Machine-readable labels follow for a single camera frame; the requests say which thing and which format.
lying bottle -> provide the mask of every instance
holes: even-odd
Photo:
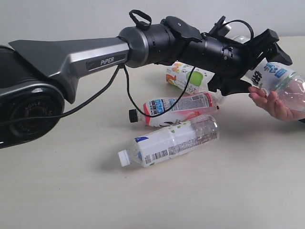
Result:
[[[233,40],[247,42],[248,37],[236,36]],[[266,95],[274,91],[278,99],[290,110],[305,112],[305,76],[297,73],[287,65],[278,62],[268,62],[263,59],[254,70],[249,70],[245,76],[254,86],[261,88]]]
[[[157,115],[169,109],[177,98],[158,98],[150,100],[143,105],[143,112],[147,115]],[[164,127],[183,122],[199,115],[212,115],[219,107],[210,93],[198,93],[182,97],[168,112],[158,117],[147,117],[136,109],[129,110],[131,123],[143,122],[146,126]]]
[[[166,69],[166,81],[181,90],[184,90],[188,79],[190,78],[191,71],[193,66],[184,64],[181,62],[175,62],[172,66],[167,67]],[[208,82],[213,78],[214,73],[195,68],[189,84],[186,89],[186,93],[193,95],[200,92],[209,92]],[[224,96],[221,95],[221,92],[209,92],[217,99],[217,104],[223,102]]]
[[[215,119],[210,115],[200,115],[137,137],[130,148],[119,152],[118,155],[122,167],[132,163],[148,167],[218,139]]]

black strap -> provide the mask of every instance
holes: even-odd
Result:
[[[143,21],[139,21],[134,14],[140,16],[141,18],[149,21],[149,23],[145,23]],[[129,12],[129,16],[130,18],[133,20],[133,22],[135,23],[136,27],[138,27],[141,30],[148,30],[150,28],[150,26],[152,25],[152,18],[147,15],[146,13],[140,11],[140,10],[132,10]]]

white bottle cap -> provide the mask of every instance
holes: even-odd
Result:
[[[120,162],[121,162],[121,166],[124,167],[124,166],[128,166],[130,165],[130,159],[129,159],[129,156],[128,156],[128,153],[127,153],[127,150],[122,150],[118,153],[119,155],[119,159],[120,159]]]

white table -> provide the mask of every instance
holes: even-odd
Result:
[[[305,37],[282,38],[305,72]],[[75,104],[114,68],[81,79]],[[178,96],[164,66],[130,69],[137,104]],[[220,140],[149,167],[121,168],[117,152],[154,129],[131,124],[123,70],[93,103],[46,136],[0,150],[1,229],[302,229],[305,124],[273,119],[248,94],[215,118]]]

hand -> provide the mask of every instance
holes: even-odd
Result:
[[[292,111],[284,106],[282,100],[278,99],[276,92],[271,92],[269,96],[257,87],[249,87],[249,97],[254,103],[266,110],[272,117],[281,121],[297,121],[305,119],[305,113]]]

